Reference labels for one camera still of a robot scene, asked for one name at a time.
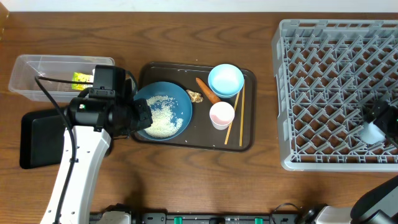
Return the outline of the small light blue cup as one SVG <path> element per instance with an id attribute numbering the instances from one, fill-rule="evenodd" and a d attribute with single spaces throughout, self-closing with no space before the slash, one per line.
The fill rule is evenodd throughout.
<path id="1" fill-rule="evenodd" d="M 375 144 L 384 141 L 386 136 L 373 122 L 364 122 L 359 138 L 366 144 Z"/>

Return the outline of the pink plastic cup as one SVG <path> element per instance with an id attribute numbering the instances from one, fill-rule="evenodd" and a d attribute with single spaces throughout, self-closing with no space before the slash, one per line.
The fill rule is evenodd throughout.
<path id="1" fill-rule="evenodd" d="M 224 130 L 228 128 L 229 123 L 233 118 L 233 106 L 227 102 L 221 101 L 214 104 L 210 108 L 210 119 L 214 128 L 217 130 Z"/>

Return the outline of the light blue bowl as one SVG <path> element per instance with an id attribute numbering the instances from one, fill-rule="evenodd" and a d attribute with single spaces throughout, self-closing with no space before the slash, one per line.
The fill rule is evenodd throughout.
<path id="1" fill-rule="evenodd" d="M 236 66 L 221 64 L 213 67 L 208 75 L 210 89 L 220 98 L 231 98 L 243 88 L 244 75 Z"/>

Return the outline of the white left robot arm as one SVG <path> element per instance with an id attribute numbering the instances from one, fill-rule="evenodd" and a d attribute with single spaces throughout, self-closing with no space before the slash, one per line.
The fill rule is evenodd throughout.
<path id="1" fill-rule="evenodd" d="M 42 223 L 88 223 L 98 172 L 115 136 L 128 136 L 152 123 L 143 98 L 87 89 L 66 111 L 63 155 Z"/>

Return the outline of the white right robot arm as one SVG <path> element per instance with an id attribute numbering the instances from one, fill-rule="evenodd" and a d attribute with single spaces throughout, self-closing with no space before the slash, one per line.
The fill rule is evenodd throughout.
<path id="1" fill-rule="evenodd" d="M 365 116 L 360 139 L 366 144 L 388 141 L 397 147 L 397 107 L 378 101 Z M 397 177 L 363 195 L 352 208 L 325 206 L 314 224 L 392 224 L 397 223 Z"/>

